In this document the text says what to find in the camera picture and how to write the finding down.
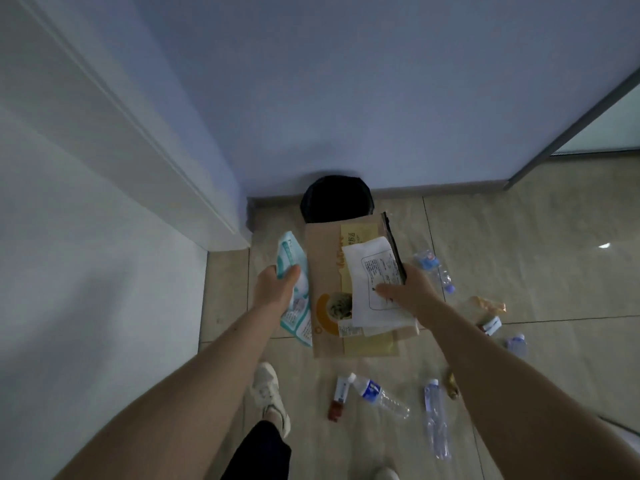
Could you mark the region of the person's right hand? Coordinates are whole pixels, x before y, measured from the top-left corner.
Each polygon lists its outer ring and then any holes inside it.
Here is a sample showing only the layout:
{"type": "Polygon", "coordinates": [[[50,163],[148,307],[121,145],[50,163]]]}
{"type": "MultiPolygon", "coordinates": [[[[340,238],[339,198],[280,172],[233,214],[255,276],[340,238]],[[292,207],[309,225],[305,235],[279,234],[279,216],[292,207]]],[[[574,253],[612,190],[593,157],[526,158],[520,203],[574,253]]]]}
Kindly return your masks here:
{"type": "Polygon", "coordinates": [[[406,271],[404,300],[391,300],[412,314],[419,322],[425,323],[428,313],[434,309],[438,296],[429,279],[410,263],[403,263],[406,271]]]}

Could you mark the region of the person's left hand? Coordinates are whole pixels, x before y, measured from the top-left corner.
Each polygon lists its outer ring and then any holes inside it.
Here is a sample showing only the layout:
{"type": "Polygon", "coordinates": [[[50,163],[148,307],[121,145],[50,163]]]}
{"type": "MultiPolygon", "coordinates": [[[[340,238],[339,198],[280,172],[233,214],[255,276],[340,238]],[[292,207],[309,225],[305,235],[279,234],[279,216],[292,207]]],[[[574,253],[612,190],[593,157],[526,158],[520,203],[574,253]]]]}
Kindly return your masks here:
{"type": "Polygon", "coordinates": [[[254,308],[268,308],[278,317],[285,313],[293,294],[284,294],[283,277],[284,274],[277,274],[276,265],[267,266],[258,275],[253,292],[254,308]]]}

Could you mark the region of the teal white plastic wrapper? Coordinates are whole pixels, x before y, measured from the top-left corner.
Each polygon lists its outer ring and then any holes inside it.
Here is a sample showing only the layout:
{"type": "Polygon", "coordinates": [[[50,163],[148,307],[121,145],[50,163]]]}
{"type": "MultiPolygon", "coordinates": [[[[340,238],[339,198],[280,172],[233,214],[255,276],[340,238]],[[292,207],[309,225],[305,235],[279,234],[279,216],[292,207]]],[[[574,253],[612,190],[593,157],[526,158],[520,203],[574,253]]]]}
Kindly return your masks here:
{"type": "Polygon", "coordinates": [[[305,346],[312,347],[308,259],[294,234],[288,231],[278,241],[277,277],[283,278],[292,266],[300,267],[300,275],[294,285],[289,305],[281,316],[280,326],[305,346]]]}

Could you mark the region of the white printed paper sheet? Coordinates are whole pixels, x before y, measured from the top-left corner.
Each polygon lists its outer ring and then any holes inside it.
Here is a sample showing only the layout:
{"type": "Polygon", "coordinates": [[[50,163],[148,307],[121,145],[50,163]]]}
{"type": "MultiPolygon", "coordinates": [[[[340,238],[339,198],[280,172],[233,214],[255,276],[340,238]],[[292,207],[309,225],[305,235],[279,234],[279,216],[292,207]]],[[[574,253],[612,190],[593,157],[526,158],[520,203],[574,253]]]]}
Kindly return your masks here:
{"type": "Polygon", "coordinates": [[[352,318],[366,335],[403,328],[417,328],[417,320],[393,300],[380,297],[376,286],[403,283],[390,242],[384,236],[342,247],[351,277],[352,318]]]}

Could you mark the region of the brown paper bag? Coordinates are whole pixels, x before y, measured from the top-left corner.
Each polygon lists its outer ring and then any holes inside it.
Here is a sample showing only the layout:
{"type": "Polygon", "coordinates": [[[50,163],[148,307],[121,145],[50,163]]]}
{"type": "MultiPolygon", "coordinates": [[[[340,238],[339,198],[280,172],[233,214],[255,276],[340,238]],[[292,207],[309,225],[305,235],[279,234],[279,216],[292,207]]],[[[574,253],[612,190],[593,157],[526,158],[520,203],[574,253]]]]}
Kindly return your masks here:
{"type": "Polygon", "coordinates": [[[395,356],[398,343],[419,335],[403,328],[366,335],[353,324],[351,277],[342,247],[384,236],[381,214],[331,223],[306,224],[312,348],[316,358],[395,356]]]}

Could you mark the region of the black pouch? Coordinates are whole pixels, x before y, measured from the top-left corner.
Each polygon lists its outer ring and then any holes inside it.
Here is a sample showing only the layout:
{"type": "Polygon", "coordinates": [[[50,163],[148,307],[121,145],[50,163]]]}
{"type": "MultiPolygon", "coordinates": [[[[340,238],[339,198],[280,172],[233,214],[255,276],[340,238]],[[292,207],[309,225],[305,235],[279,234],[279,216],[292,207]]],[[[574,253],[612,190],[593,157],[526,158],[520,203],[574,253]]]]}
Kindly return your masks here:
{"type": "Polygon", "coordinates": [[[399,256],[399,252],[397,249],[397,245],[396,245],[396,240],[393,236],[393,233],[391,231],[391,227],[390,227],[390,222],[389,222],[389,218],[386,212],[382,212],[381,213],[381,219],[382,219],[382,223],[383,223],[383,227],[385,229],[385,234],[386,234],[386,238],[390,243],[390,247],[393,253],[393,256],[396,260],[396,265],[397,265],[397,269],[398,269],[398,273],[399,273],[399,282],[400,284],[404,285],[406,282],[406,271],[404,268],[404,265],[402,263],[402,260],[399,256]]]}

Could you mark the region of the person's right forearm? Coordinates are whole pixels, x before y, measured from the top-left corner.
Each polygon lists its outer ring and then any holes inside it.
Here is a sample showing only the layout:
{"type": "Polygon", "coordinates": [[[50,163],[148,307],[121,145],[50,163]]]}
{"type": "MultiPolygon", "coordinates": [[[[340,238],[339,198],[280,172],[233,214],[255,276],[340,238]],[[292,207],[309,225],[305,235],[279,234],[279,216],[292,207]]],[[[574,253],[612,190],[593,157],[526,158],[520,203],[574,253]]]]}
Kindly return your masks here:
{"type": "Polygon", "coordinates": [[[417,311],[505,480],[640,480],[640,456],[539,371],[437,299],[417,311]]]}

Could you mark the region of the person's left forearm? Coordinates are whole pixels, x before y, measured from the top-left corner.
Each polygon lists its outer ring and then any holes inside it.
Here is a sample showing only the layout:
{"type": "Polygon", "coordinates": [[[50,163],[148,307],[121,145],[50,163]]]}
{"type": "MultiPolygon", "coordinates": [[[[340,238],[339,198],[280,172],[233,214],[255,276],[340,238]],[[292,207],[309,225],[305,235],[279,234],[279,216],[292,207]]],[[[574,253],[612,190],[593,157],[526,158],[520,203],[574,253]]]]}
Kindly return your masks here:
{"type": "Polygon", "coordinates": [[[276,303],[252,307],[215,342],[117,414],[54,480],[203,478],[281,314],[276,303]]]}

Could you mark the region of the black trash bin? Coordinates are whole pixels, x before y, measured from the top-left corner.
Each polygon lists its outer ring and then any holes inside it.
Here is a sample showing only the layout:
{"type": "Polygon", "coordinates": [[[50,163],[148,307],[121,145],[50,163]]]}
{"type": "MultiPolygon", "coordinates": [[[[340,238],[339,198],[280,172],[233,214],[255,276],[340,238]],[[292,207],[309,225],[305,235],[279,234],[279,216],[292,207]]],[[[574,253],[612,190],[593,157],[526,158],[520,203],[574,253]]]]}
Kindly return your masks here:
{"type": "Polygon", "coordinates": [[[370,188],[359,177],[328,175],[311,184],[300,202],[306,224],[331,223],[372,215],[370,188]]]}

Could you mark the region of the yellow crumpled wrapper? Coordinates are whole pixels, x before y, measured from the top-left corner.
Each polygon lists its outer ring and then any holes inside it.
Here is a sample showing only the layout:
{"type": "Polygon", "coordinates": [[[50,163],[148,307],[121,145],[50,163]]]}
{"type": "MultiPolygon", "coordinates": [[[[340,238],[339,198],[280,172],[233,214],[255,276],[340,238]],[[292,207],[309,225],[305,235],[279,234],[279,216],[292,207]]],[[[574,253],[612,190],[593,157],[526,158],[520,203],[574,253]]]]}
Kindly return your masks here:
{"type": "Polygon", "coordinates": [[[506,304],[501,301],[495,301],[480,296],[472,296],[470,301],[473,306],[483,310],[491,316],[501,316],[507,313],[506,304]]]}

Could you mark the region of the white tube with red cap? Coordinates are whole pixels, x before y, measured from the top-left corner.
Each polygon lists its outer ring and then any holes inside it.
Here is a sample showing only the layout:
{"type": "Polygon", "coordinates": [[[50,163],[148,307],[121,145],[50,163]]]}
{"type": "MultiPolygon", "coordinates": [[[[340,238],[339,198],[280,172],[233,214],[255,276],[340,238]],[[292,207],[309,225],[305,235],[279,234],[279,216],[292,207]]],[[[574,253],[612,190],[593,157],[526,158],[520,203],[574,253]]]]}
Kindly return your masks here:
{"type": "Polygon", "coordinates": [[[349,387],[353,384],[355,379],[356,374],[354,373],[350,373],[347,376],[337,377],[334,395],[327,413],[327,419],[329,421],[337,423],[342,417],[348,398],[349,387]]]}

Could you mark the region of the person's white left shoe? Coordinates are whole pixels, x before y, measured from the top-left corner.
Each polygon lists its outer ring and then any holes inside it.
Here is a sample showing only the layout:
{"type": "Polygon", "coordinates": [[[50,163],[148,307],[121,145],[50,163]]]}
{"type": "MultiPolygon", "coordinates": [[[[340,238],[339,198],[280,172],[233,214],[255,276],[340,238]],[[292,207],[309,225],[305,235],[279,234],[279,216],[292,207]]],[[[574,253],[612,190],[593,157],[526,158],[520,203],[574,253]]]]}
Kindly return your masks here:
{"type": "Polygon", "coordinates": [[[261,410],[261,419],[274,426],[281,439],[291,432],[291,418],[280,394],[277,373],[268,362],[260,362],[254,372],[251,393],[261,410]]]}

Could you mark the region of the person's left leg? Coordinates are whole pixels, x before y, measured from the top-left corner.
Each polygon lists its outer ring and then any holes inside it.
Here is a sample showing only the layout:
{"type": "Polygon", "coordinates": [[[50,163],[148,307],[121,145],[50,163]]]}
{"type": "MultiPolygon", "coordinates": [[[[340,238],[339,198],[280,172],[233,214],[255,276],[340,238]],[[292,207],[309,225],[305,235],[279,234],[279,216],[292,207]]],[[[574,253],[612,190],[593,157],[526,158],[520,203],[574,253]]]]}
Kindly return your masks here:
{"type": "Polygon", "coordinates": [[[238,446],[220,480],[289,480],[291,455],[276,425],[261,420],[238,446]]]}

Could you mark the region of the white door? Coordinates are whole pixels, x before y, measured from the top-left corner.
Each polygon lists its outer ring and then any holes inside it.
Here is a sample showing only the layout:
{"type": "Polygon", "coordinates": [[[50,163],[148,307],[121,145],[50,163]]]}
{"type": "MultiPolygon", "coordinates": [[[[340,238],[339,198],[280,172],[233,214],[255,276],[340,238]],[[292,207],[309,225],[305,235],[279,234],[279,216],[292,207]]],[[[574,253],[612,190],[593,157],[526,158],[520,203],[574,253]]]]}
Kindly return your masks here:
{"type": "Polygon", "coordinates": [[[0,109],[208,251],[247,197],[133,0],[0,0],[0,109]]]}

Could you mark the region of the dark metal door frame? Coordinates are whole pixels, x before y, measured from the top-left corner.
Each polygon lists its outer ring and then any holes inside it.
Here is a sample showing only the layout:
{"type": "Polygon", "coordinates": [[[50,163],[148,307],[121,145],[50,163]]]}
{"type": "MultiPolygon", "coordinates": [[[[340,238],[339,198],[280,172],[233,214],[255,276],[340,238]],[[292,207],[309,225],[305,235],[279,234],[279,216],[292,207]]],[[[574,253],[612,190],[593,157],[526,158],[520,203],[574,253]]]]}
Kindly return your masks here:
{"type": "Polygon", "coordinates": [[[520,169],[514,176],[512,176],[505,186],[503,191],[507,191],[523,179],[532,170],[548,160],[558,149],[564,146],[578,133],[587,128],[592,122],[603,115],[604,112],[609,110],[614,104],[620,101],[631,90],[633,90],[638,84],[640,84],[640,66],[633,71],[628,77],[626,77],[619,85],[613,88],[603,99],[597,102],[590,110],[584,113],[576,122],[574,122],[568,129],[556,137],[550,144],[548,144],[539,154],[529,161],[522,169],[520,169]]]}

